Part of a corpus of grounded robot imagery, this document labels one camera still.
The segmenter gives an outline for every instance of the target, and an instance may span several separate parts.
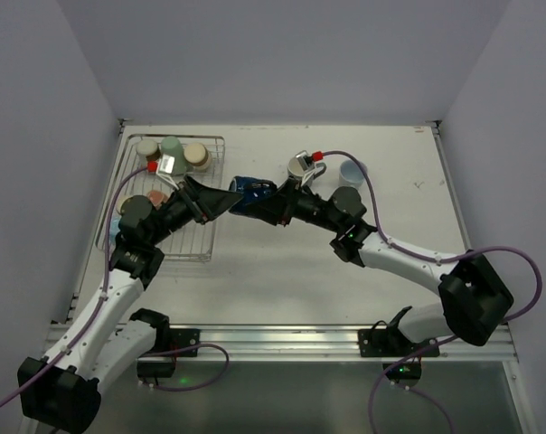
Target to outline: metal dish rack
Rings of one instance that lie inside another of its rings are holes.
[[[134,134],[121,144],[119,150],[119,158],[115,173],[108,187],[106,204],[109,203],[112,194],[118,188],[120,181],[128,174],[138,169],[141,166],[140,158],[137,155],[135,145],[144,138],[152,138],[154,141],[160,142],[165,137],[178,137],[183,146],[189,143],[201,142],[211,153],[212,163],[205,172],[190,171],[187,174],[195,180],[213,188],[221,188],[223,166],[225,160],[225,139],[221,136],[184,136],[184,135],[168,135],[168,134]],[[176,176],[175,181],[182,179],[181,176]],[[172,188],[161,181],[158,176],[141,173],[133,177],[123,188],[121,195],[133,196],[136,194],[146,195],[150,190],[159,190],[167,195],[171,195]],[[108,237],[104,228],[105,213],[100,219],[99,229],[97,232],[96,246],[100,250],[104,250],[104,240]],[[208,261],[211,260],[212,247],[215,241],[216,221],[208,222],[200,225],[195,222],[190,222],[181,230],[175,232],[172,236],[164,240],[159,248],[165,254],[167,260],[186,260],[186,261]]]

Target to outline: tabletop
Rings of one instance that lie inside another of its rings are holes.
[[[234,175],[280,185],[287,177],[287,162],[304,149],[350,152],[368,167],[386,232],[427,249],[465,249],[429,127],[128,126],[121,143],[134,134],[224,137],[221,188],[227,188]],[[338,186],[343,160],[327,157],[327,172],[315,180],[313,190],[325,199]],[[367,186],[360,194],[368,208],[364,219],[373,224]],[[329,246],[332,238],[328,231],[295,220],[274,227],[224,214],[217,221],[212,259],[166,262],[124,319],[146,307],[177,324],[369,324],[389,320],[405,306],[435,300],[431,292],[399,276],[341,262]],[[104,254],[94,240],[91,245],[76,312],[102,279]]]

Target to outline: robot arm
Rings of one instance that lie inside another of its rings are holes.
[[[164,255],[155,245],[190,221],[216,219],[240,199],[239,193],[212,189],[186,176],[158,210],[145,196],[127,201],[108,264],[107,288],[103,279],[66,335],[43,358],[28,357],[18,370],[20,386],[41,375],[21,393],[25,416],[72,434],[84,432],[98,413],[101,395],[130,364],[151,349],[170,349],[168,317],[140,309],[115,334],[118,321],[160,268]]]
[[[292,177],[277,189],[269,181],[238,176],[230,189],[244,194],[232,213],[273,225],[287,225],[296,218],[334,232],[330,245],[341,260],[389,271],[439,296],[433,305],[402,309],[385,331],[375,331],[374,346],[386,352],[405,355],[401,348],[409,353],[414,344],[447,335],[484,345],[513,305],[512,295],[484,255],[443,263],[456,255],[385,241],[362,219],[367,210],[352,187],[339,187],[327,201]],[[415,259],[392,243],[436,262]]]

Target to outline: gray wall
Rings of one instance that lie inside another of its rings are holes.
[[[474,244],[521,247],[544,274],[541,303],[513,333],[546,433],[546,0],[512,0],[442,137]],[[514,258],[500,264],[518,306],[525,303],[534,288],[529,268]]]
[[[52,0],[0,0],[0,398],[70,303],[115,119]],[[0,410],[15,432],[19,400]]]
[[[59,0],[118,117],[423,123],[508,0]]]

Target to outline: blue mug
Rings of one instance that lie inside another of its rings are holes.
[[[230,192],[242,193],[243,198],[229,209],[231,214],[247,215],[245,207],[250,203],[261,201],[277,191],[277,186],[267,179],[250,176],[235,176],[229,184]]]

